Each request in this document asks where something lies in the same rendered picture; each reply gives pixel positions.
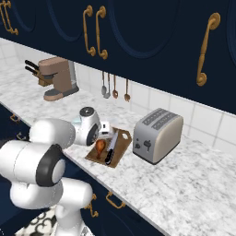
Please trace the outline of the black-handled kitchen knife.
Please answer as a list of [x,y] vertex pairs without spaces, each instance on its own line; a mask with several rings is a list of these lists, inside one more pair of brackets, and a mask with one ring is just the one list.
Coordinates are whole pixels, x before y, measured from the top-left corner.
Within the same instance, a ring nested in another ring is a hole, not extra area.
[[117,130],[115,135],[112,138],[112,141],[111,141],[109,147],[108,147],[108,154],[107,154],[107,157],[105,159],[105,163],[107,165],[109,165],[112,162],[112,156],[113,156],[114,149],[115,149],[115,146],[116,146],[116,141],[118,139],[118,134],[119,134],[119,131]]

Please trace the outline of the brown coffee machine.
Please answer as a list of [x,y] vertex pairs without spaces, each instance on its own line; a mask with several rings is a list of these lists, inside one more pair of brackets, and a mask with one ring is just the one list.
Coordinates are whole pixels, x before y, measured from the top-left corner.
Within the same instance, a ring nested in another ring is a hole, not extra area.
[[56,56],[40,60],[39,69],[45,79],[53,80],[53,88],[44,93],[45,100],[60,100],[79,91],[72,61]]

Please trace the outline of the navy wall cupboard door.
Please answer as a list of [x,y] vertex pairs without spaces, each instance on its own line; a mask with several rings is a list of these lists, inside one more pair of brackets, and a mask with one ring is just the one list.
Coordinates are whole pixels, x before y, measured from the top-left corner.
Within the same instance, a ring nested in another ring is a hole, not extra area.
[[92,67],[182,97],[195,84],[193,0],[92,0],[98,49]]
[[40,49],[37,26],[36,0],[10,0],[11,8],[7,10],[11,26],[18,29],[18,35],[7,32],[0,15],[0,37],[30,48]]
[[192,100],[236,114],[236,0],[196,0],[193,8],[194,23],[192,35],[197,41],[198,61],[209,17],[218,12],[221,21],[209,32],[205,62],[202,72],[206,74],[206,84],[191,81]]
[[92,65],[95,59],[87,52],[83,19],[87,23],[88,47],[95,45],[95,14],[83,17],[87,6],[95,9],[95,0],[43,0],[41,6],[41,50]]

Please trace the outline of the grey hanging ladle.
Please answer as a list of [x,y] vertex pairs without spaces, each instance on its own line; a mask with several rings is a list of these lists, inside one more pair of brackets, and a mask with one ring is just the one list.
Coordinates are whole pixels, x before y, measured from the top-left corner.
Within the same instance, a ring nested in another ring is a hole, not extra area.
[[107,88],[105,87],[104,81],[105,81],[104,71],[102,71],[102,87],[101,87],[101,94],[104,98],[107,98]]

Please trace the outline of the wooden knife block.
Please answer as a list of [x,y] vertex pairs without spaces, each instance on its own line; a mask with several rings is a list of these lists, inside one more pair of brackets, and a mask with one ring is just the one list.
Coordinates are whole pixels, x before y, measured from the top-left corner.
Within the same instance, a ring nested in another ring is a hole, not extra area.
[[41,74],[39,70],[34,71],[34,76],[39,79],[39,84],[43,87],[52,85],[53,80],[51,78],[45,78],[44,75]]

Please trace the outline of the grey hanging spatula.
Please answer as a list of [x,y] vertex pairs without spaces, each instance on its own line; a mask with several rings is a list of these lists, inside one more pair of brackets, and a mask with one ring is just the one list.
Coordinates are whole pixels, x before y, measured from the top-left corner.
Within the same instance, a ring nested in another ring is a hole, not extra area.
[[111,96],[111,88],[110,88],[110,73],[108,73],[108,91],[104,95],[105,99],[109,99]]

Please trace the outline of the brown hanging wooden spoon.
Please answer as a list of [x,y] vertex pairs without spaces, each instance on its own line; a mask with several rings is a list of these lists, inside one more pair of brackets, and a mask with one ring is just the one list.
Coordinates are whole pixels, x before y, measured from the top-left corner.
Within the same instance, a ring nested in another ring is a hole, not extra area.
[[113,91],[112,95],[115,99],[118,98],[118,91],[116,90],[116,75],[113,75]]
[[128,94],[128,79],[125,81],[125,94],[124,94],[124,100],[130,101],[130,95]]

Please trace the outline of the brown chicken drumstick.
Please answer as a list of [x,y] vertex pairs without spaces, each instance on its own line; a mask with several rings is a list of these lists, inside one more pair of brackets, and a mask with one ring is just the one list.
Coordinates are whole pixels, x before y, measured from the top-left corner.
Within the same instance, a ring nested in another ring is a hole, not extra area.
[[96,142],[95,148],[96,148],[96,151],[97,151],[97,159],[100,159],[101,153],[106,148],[106,140],[105,139],[99,139]]

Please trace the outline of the brown wooden cutting board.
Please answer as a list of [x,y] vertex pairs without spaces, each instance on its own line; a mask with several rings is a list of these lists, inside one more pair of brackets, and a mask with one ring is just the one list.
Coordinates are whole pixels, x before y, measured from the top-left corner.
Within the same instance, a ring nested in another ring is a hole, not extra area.
[[[112,140],[110,138],[106,138],[106,139],[103,139],[103,141],[105,142],[105,146],[101,154],[98,155],[98,151],[94,147],[88,153],[88,155],[86,156],[86,159],[105,165],[105,159],[107,158],[107,155],[109,153],[108,147]],[[117,166],[120,159],[124,155],[125,151],[129,147],[131,141],[132,141],[132,137],[128,131],[123,130],[123,129],[118,130],[118,138],[114,147],[114,152],[113,152],[112,160],[111,160],[111,163],[109,164],[109,167],[115,168]]]

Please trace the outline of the silver and cream toaster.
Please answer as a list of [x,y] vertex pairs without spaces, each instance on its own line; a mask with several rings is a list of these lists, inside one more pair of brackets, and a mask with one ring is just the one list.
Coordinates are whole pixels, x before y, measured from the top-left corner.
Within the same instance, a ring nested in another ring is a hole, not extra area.
[[158,108],[136,123],[133,153],[157,164],[180,143],[182,130],[181,115]]

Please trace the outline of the navy drawer front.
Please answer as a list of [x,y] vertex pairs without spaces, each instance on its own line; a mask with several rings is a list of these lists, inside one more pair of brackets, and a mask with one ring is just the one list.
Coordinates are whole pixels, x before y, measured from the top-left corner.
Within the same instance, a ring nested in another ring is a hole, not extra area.
[[94,210],[99,212],[97,218],[88,220],[89,227],[95,236],[165,236],[140,217],[128,205],[116,209],[106,200],[109,192],[91,177],[86,181],[92,186],[97,199],[92,203]]
[[30,127],[19,117],[20,122],[18,124],[11,121],[9,117],[12,114],[8,108],[0,103],[0,139],[10,138],[18,140],[16,135],[21,132],[27,138],[25,141],[28,141]]

